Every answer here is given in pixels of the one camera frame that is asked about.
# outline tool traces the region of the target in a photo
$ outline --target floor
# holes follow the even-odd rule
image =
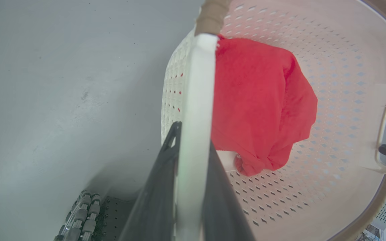
[[[85,188],[133,198],[202,0],[0,0],[0,241],[52,240]]]

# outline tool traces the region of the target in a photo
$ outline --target basket handle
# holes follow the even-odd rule
[[[219,34],[224,23],[224,17],[229,11],[232,0],[205,0],[202,4],[199,17],[196,19],[196,30],[194,35],[200,33]]]

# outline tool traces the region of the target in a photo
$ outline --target laundry basket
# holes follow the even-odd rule
[[[202,13],[224,4],[207,1]],[[212,12],[205,14],[224,19],[224,36],[294,53],[319,99],[310,138],[294,144],[283,168],[253,177],[227,168],[256,240],[353,240],[386,198],[386,166],[377,155],[386,124],[386,0],[233,0],[225,17]],[[200,111],[199,102],[213,93],[212,85],[211,91],[186,87],[197,81],[195,35],[207,32],[198,28],[167,66],[162,141],[173,122],[188,128],[188,112]],[[201,96],[198,91],[203,93],[195,103],[191,98]],[[210,128],[209,120],[204,123]],[[233,162],[230,155],[220,158]]]

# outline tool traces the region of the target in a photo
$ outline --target red towel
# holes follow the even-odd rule
[[[283,167],[293,143],[307,139],[317,97],[288,50],[221,37],[216,51],[211,139],[235,151],[246,176]]]

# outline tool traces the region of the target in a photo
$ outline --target dust speck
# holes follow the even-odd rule
[[[81,99],[86,99],[88,95],[89,95],[89,92],[84,93],[84,95]]]

